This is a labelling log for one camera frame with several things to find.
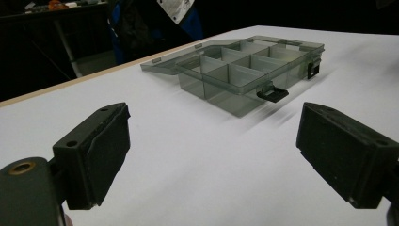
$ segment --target black latch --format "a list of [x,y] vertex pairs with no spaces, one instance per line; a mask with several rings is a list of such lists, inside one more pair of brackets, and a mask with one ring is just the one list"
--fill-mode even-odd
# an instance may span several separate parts
[[317,65],[314,67],[313,63],[308,64],[308,79],[313,78],[315,75],[317,75],[320,72],[320,65]]
[[289,93],[287,90],[277,88],[273,85],[273,83],[270,83],[269,85],[263,87],[262,90],[256,92],[256,95],[259,98],[273,103],[277,103],[282,98],[288,96],[288,94]]

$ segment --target floor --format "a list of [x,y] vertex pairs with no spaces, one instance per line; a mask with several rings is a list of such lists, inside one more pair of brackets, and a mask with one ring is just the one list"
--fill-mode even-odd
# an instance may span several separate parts
[[96,73],[117,66],[113,51],[87,56],[76,60],[77,68],[74,67],[78,77]]

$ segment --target plastic organizer box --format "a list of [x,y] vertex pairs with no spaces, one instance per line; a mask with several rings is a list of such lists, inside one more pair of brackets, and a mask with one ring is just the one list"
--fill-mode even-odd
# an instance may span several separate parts
[[210,40],[141,64],[142,71],[177,74],[180,86],[242,117],[276,103],[298,81],[319,73],[324,44],[255,36]]

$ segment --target dark background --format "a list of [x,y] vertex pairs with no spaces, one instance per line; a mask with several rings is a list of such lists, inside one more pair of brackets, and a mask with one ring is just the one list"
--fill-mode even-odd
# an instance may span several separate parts
[[[75,78],[55,18],[12,22],[16,3],[0,0],[0,101]],[[253,25],[399,35],[397,0],[381,9],[375,0],[197,0],[195,8],[205,38]],[[112,50],[106,9],[57,19],[77,58]]]

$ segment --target white table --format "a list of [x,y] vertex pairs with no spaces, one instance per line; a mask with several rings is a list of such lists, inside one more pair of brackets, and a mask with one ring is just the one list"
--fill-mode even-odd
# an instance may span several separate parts
[[387,200],[354,209],[295,141],[304,102],[399,140],[399,37],[254,26],[213,39],[254,35],[323,43],[320,73],[239,119],[181,90],[176,76],[123,65],[2,103],[0,167],[50,160],[52,146],[92,112],[125,102],[131,150],[102,206],[64,204],[75,226],[385,225]]

